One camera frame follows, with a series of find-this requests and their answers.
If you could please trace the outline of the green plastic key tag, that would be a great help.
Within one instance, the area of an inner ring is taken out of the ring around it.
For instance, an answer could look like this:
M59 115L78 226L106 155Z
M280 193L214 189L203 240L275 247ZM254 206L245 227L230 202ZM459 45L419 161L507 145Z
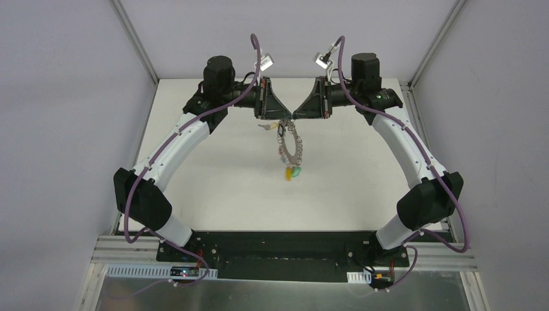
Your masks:
M302 168L301 167L294 167L291 169L291 177L292 178L296 178L300 175L302 171Z

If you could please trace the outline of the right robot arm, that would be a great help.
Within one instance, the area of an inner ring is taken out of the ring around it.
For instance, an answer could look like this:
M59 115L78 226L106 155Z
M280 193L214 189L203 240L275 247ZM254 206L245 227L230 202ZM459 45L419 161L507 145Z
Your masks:
M293 112L294 119L327 119L334 107L354 106L367 123L384 139L399 163L409 191L397 202L397 214L374 233L368 247L370 262L382 266L393 257L393 249L426 232L434 224L458 213L464 218L458 197L464 181L458 172L450 173L428 151L410 123L400 97L383 88L380 62L374 53L352 56L351 79L331 82L331 52L318 53L315 63L325 76L315 80L309 97Z

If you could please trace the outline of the large metal keyring with rings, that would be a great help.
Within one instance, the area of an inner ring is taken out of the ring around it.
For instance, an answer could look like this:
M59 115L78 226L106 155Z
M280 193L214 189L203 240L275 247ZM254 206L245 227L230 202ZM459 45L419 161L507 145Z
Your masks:
M289 119L281 120L278 123L276 138L283 163L292 169L299 167L302 163L303 142L295 123Z

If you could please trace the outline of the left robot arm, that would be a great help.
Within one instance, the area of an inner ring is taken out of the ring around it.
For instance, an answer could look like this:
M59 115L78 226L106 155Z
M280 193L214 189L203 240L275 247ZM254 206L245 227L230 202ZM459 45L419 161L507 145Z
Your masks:
M134 220L174 243L172 252L182 262L196 257L197 244L190 240L193 230L174 214L164 191L191 151L227 116L230 106L251 108L260 120L292 117L273 94L269 77L255 73L251 83L238 82L232 60L213 56L171 132L140 163L119 168L113 176L116 205L124 220Z

